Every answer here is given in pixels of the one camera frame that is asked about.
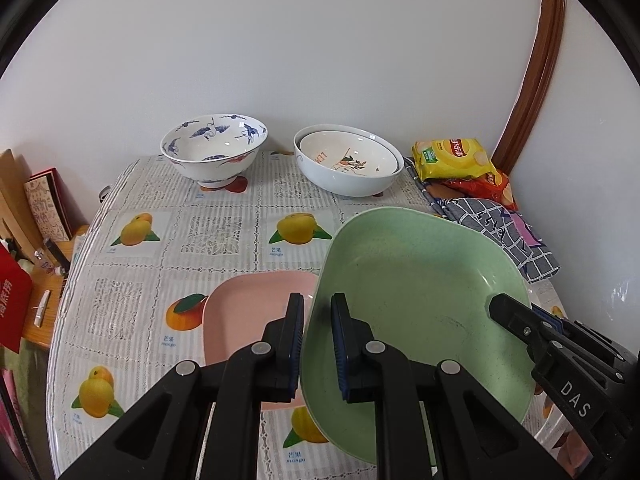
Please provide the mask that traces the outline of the green square plate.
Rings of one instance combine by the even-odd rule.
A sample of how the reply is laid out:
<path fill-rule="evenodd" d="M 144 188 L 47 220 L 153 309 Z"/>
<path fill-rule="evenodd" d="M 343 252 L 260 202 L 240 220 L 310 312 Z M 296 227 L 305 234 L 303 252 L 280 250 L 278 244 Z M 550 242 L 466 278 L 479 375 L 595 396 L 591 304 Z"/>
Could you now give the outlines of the green square plate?
<path fill-rule="evenodd" d="M 305 330 L 300 381 L 311 418 L 341 451 L 375 461 L 374 411 L 337 385 L 330 299 L 413 361 L 458 361 L 516 420 L 534 396 L 525 344 L 488 314 L 493 296 L 527 304 L 520 271 L 480 233 L 425 212 L 370 209 L 348 220 L 326 253 Z"/>

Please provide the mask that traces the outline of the blue checkered cloth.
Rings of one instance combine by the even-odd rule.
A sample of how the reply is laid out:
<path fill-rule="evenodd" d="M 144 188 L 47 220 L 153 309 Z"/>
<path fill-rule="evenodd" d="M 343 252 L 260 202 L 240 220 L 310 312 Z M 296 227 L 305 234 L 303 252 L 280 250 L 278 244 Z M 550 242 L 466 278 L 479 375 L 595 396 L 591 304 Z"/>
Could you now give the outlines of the blue checkered cloth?
<path fill-rule="evenodd" d="M 506 206 L 486 198 L 438 198 L 419 179 L 409 157 L 405 158 L 405 168 L 436 214 L 479 232 L 500 246 L 526 282 L 548 280 L 559 272 L 558 260 L 519 212 L 508 211 Z"/>

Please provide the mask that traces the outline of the red chips bag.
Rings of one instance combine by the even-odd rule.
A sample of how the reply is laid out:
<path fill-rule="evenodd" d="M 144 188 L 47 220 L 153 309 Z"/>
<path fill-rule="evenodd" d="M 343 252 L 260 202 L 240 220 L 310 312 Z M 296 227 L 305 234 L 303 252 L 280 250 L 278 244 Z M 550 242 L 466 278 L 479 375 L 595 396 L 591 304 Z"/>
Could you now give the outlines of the red chips bag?
<path fill-rule="evenodd" d="M 517 211 L 509 177 L 500 170 L 489 171 L 478 178 L 445 179 L 442 184 L 464 196 L 492 200 L 510 211 Z"/>

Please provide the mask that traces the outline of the fruit print tablecloth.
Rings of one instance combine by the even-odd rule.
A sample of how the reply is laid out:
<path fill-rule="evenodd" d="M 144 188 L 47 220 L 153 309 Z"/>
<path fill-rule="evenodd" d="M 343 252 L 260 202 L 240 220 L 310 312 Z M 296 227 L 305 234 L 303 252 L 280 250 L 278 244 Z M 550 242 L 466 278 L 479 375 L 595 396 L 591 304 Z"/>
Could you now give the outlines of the fruit print tablecloth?
<path fill-rule="evenodd" d="M 241 193 L 204 192 L 163 157 L 119 178 L 91 223 L 58 309 L 48 369 L 53 467 L 68 468 L 176 364 L 207 365 L 203 310 L 238 275 L 306 271 L 319 276 L 336 232 L 356 214 L 399 207 L 433 215 L 403 172 L 379 196 L 345 198 L 307 180 L 296 159 L 260 153 Z M 570 423 L 536 393 L 523 426 L 549 451 Z M 322 434 L 302 382 L 291 403 L 260 414 L 262 479 L 372 479 Z"/>

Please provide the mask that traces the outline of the pink square plate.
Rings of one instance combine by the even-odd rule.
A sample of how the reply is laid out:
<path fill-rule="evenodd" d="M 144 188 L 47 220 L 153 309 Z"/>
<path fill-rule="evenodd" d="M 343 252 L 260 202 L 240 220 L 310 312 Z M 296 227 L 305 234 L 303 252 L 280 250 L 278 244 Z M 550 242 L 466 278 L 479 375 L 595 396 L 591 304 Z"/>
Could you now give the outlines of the pink square plate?
<path fill-rule="evenodd" d="M 306 271 L 249 273 L 229 278 L 209 295 L 203 310 L 207 365 L 258 341 L 267 323 L 285 316 L 288 296 L 299 292 L 309 313 L 318 276 Z"/>

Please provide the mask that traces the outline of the yellow chips bag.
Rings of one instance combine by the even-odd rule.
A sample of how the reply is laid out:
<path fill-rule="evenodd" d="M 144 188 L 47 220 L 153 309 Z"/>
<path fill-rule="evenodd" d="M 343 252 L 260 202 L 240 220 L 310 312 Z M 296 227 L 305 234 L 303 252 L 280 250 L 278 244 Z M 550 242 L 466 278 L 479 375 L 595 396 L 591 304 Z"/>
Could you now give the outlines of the yellow chips bag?
<path fill-rule="evenodd" d="M 421 180 L 475 179 L 495 170 L 475 138 L 418 141 L 411 155 Z"/>

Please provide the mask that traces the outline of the wooden side shelf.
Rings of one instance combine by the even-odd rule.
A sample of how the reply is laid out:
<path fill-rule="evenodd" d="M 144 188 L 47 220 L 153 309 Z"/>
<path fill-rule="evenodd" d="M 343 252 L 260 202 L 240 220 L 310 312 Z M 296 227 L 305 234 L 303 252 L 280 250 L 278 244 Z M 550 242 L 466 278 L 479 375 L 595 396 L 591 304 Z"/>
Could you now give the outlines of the wooden side shelf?
<path fill-rule="evenodd" d="M 18 258 L 26 259 L 34 267 L 28 272 L 32 278 L 32 296 L 23 324 L 22 337 L 40 348 L 49 349 L 66 278 L 38 266 L 35 251 L 56 263 L 43 245 L 24 191 L 25 171 L 7 148 L 1 153 L 1 236 L 9 237 L 17 247 Z"/>

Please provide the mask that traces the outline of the red box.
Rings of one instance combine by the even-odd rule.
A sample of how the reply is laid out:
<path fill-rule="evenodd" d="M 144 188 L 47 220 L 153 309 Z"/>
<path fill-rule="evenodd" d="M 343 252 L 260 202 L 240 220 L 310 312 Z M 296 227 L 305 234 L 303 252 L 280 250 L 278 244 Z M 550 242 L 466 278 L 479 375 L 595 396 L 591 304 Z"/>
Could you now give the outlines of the red box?
<path fill-rule="evenodd" d="M 20 352 L 24 319 L 32 294 L 32 279 L 0 248 L 0 344 L 14 353 Z"/>

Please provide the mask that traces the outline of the large white bowl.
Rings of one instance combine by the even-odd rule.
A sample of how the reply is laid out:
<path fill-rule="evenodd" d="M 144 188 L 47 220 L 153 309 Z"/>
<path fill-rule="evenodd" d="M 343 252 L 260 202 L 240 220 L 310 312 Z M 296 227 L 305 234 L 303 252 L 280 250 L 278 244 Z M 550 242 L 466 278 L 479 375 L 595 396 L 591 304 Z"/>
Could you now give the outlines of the large white bowl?
<path fill-rule="evenodd" d="M 299 148 L 299 141 L 308 133 L 323 130 L 351 132 L 358 134 L 358 136 L 366 136 L 371 140 L 378 141 L 379 144 L 384 145 L 395 155 L 398 161 L 398 169 L 394 174 L 385 177 L 358 177 L 353 174 L 342 174 L 317 164 L 302 153 Z M 346 197 L 363 198 L 382 193 L 394 183 L 405 167 L 404 158 L 393 144 L 366 130 L 342 125 L 313 125 L 300 129 L 294 136 L 294 154 L 298 169 L 311 183 L 317 185 L 318 188 L 322 188 L 322 190 Z"/>

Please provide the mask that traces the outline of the patterned red book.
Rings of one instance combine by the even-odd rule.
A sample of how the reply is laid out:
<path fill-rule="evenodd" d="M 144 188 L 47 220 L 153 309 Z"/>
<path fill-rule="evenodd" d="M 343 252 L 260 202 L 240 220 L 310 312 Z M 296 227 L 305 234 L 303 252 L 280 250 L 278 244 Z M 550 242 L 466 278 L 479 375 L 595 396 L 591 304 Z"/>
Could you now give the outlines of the patterned red book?
<path fill-rule="evenodd" d="M 58 170 L 37 172 L 24 183 L 24 191 L 36 226 L 43 238 L 52 242 L 70 242 L 74 231 L 68 218 Z"/>

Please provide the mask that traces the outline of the blue crane pattern bowl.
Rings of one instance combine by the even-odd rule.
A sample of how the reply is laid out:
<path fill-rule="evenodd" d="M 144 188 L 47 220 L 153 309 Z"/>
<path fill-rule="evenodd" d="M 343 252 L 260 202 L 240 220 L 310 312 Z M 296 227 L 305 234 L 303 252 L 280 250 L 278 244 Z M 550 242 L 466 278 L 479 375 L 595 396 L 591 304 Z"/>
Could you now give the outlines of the blue crane pattern bowl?
<path fill-rule="evenodd" d="M 268 136 L 256 118 L 208 114 L 171 129 L 160 141 L 160 152 L 183 177 L 216 190 L 247 170 Z"/>

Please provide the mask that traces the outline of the brown wooden door frame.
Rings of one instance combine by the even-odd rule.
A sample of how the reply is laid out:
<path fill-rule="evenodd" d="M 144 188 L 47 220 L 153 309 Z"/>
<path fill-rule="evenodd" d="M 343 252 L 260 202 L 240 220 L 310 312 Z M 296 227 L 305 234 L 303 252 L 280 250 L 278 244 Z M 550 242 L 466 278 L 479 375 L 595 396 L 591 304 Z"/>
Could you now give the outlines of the brown wooden door frame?
<path fill-rule="evenodd" d="M 558 62 L 565 23 L 566 0 L 540 0 L 536 34 L 520 92 L 492 155 L 505 174 L 515 167 L 544 105 Z"/>

